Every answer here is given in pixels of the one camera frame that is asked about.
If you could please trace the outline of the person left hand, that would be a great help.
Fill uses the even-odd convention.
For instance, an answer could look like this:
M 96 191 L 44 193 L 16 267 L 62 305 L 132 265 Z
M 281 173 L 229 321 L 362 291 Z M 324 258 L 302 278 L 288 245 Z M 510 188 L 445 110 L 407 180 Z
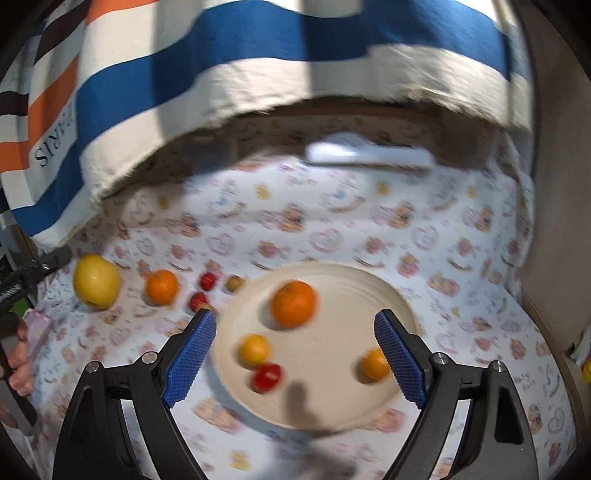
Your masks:
M 34 375 L 29 358 L 28 327 L 14 312 L 1 316 L 1 385 L 10 396 L 1 396 L 1 420 L 18 426 L 17 399 L 25 399 L 33 389 Z

